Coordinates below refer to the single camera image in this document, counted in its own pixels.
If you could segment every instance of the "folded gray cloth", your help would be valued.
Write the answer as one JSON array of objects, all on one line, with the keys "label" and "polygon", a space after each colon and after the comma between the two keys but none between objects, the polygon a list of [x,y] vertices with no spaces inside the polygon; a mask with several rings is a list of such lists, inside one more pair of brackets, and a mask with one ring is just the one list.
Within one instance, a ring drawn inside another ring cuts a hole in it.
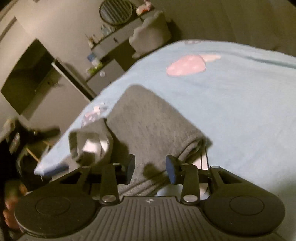
[{"label": "folded gray cloth", "polygon": [[168,154],[189,162],[206,143],[203,133],[176,109],[138,85],[124,92],[106,123],[114,141],[112,162],[123,162],[129,153],[136,158],[131,183],[119,185],[120,196],[154,194],[168,183]]},{"label": "folded gray cloth", "polygon": [[110,162],[113,139],[103,118],[69,134],[71,157],[80,166],[91,166],[92,173],[100,173]]}]

